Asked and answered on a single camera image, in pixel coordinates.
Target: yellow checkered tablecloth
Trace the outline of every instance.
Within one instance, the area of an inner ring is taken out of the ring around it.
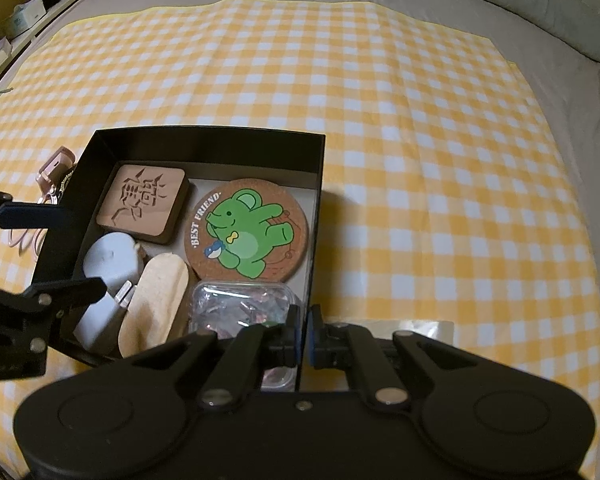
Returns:
[[[327,135],[314,301],[327,316],[446,319],[454,343],[567,384],[600,420],[600,297],[549,127],[490,40],[369,3],[223,0],[67,25],[0,97],[0,190],[94,130],[230,124]],[[34,267],[0,231],[0,286]],[[11,417],[72,373],[0,383]],[[591,474],[594,448],[584,471]]]

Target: green elephant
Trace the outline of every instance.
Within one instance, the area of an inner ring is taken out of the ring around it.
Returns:
[[[267,254],[294,239],[289,222],[267,221],[281,214],[280,204],[262,205],[257,191],[236,191],[206,216],[207,232],[218,239],[206,248],[206,257],[217,258],[223,267],[235,269],[247,278],[257,278],[265,269]]]

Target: white round object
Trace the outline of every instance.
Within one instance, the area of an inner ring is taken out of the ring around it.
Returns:
[[[109,233],[87,251],[82,263],[82,272],[87,278],[99,276],[111,295],[129,280],[138,284],[144,263],[134,239],[126,233]]]

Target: round coaster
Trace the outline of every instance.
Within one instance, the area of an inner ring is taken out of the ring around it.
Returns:
[[[283,282],[307,244],[301,207],[266,180],[232,180],[207,193],[189,218],[187,260],[201,279]]]

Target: elephant ear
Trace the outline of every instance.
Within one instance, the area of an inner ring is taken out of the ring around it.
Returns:
[[[257,207],[260,207],[262,205],[262,197],[257,191],[254,191],[253,189],[241,189],[240,191],[236,191],[232,198],[239,200],[250,210],[256,209]]]

